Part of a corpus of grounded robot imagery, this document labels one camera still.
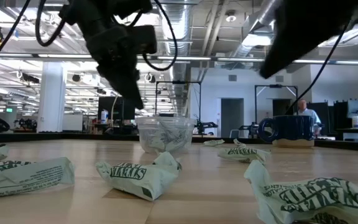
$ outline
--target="workbench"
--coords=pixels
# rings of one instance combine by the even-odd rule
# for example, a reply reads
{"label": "workbench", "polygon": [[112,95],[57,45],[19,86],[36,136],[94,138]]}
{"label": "workbench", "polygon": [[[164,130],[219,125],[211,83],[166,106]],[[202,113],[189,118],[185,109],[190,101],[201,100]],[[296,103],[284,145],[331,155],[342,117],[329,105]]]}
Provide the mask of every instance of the workbench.
{"label": "workbench", "polygon": [[335,130],[338,133],[338,139],[340,141],[357,141],[358,129],[357,128],[345,128]]}
{"label": "workbench", "polygon": [[[0,198],[0,223],[261,223],[253,191],[243,177],[248,164],[221,159],[215,147],[193,144],[188,151],[173,153],[183,166],[179,178],[160,198],[148,202],[112,189],[94,167],[97,161],[150,164],[156,155],[145,153],[139,142],[62,139],[8,146],[9,160],[69,158],[76,168],[75,185]],[[272,151],[266,168],[276,181],[324,176],[358,185],[358,151],[249,146]]]}

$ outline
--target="white shirt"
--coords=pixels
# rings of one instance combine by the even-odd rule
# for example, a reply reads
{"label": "white shirt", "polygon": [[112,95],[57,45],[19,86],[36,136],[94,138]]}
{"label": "white shirt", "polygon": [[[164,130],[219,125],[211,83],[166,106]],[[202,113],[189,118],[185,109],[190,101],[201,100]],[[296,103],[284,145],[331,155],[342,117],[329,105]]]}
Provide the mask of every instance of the white shirt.
{"label": "white shirt", "polygon": [[311,116],[314,119],[315,124],[321,123],[320,118],[318,117],[317,113],[312,109],[306,108],[304,111],[298,110],[298,114],[301,116]]}

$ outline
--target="mug handle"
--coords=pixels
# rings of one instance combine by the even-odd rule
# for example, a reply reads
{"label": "mug handle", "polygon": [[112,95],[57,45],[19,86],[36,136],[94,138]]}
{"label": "mug handle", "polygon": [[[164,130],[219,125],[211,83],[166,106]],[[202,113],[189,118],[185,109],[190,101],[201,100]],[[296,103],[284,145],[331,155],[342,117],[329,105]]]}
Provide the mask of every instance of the mug handle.
{"label": "mug handle", "polygon": [[265,126],[266,126],[267,124],[273,124],[273,125],[274,125],[274,119],[272,119],[272,118],[265,118],[265,119],[263,119],[263,120],[259,123],[258,135],[259,135],[259,137],[260,137],[262,140],[264,140],[264,141],[266,141],[266,142],[272,142],[272,141],[274,141],[274,139],[277,137],[278,131],[277,131],[277,128],[272,128],[272,130],[273,130],[272,135],[271,135],[271,136],[267,136],[267,135],[265,134],[265,131],[264,131]]}

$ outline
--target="doorway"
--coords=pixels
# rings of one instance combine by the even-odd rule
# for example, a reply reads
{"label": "doorway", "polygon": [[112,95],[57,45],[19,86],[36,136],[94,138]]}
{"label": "doorway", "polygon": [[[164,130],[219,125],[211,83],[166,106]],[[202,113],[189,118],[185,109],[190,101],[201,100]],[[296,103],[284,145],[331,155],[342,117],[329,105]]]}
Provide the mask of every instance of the doorway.
{"label": "doorway", "polygon": [[291,106],[291,99],[273,99],[273,116],[285,115]]}
{"label": "doorway", "polygon": [[230,131],[244,124],[244,99],[221,99],[221,137],[229,138]]}

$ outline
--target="man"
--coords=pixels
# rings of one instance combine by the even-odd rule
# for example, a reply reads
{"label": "man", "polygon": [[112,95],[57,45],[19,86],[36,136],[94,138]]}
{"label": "man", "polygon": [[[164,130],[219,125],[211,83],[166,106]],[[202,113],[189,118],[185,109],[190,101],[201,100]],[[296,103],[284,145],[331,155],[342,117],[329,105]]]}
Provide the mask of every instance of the man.
{"label": "man", "polygon": [[318,117],[317,113],[306,107],[306,100],[301,99],[298,101],[298,114],[301,116],[311,116],[314,120],[314,135],[319,135],[321,128],[319,124],[321,124],[321,120]]}

